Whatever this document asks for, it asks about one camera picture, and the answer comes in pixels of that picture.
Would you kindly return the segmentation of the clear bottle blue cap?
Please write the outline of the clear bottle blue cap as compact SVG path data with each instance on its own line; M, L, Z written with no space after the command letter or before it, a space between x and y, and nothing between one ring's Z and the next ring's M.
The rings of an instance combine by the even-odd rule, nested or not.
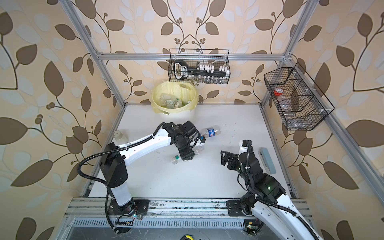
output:
M209 139L211 137L218 136L221 133L221 129L219 126L213 126L204 128L200 131L201 135L204 136L206 139Z

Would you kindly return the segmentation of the clear bottle green white label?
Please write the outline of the clear bottle green white label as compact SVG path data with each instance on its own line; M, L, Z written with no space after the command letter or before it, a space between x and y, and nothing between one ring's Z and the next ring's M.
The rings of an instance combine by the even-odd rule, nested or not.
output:
M159 105L166 109L176 109L183 105L182 101L174 95L161 94Z

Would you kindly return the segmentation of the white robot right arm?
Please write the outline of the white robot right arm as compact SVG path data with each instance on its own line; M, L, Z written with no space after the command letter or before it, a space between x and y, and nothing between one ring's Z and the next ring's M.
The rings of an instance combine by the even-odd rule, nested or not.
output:
M238 172L247 193L241 197L242 214L258 218L281 240L321 240L322 237L295 207L283 186L264 172L253 151L221 151L221 164Z

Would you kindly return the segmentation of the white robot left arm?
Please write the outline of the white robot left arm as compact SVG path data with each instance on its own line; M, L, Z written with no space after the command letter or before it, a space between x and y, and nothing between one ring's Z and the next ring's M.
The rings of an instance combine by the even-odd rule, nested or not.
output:
M160 123L151 135L119 146L111 143L106 151L83 159L77 164L77 173L85 179L106 186L108 195L117 204L117 211L122 215L132 216L138 213L139 208L135 206L129 190L127 167L145 155L171 145L177 148L181 160L189 161L195 156L194 148L203 146L205 142L206 138L191 121L184 124ZM82 171L84 164L98 157L101 158L100 169L104 179L87 175Z

